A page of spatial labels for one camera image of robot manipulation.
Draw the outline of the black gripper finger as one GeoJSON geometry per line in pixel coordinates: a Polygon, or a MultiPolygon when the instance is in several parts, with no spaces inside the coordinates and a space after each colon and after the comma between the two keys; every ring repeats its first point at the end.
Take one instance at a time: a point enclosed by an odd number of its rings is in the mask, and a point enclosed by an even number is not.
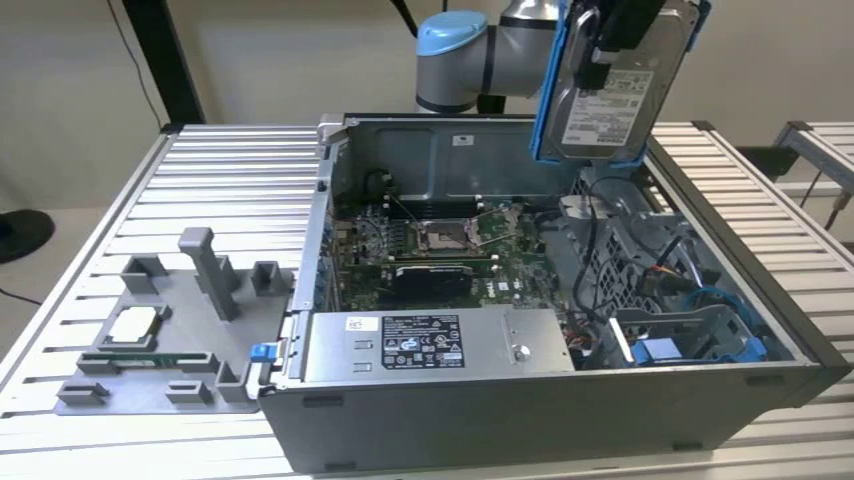
{"type": "Polygon", "coordinates": [[[597,91],[604,87],[612,55],[608,43],[609,8],[587,8],[575,21],[577,62],[573,70],[579,90],[597,91]]]}

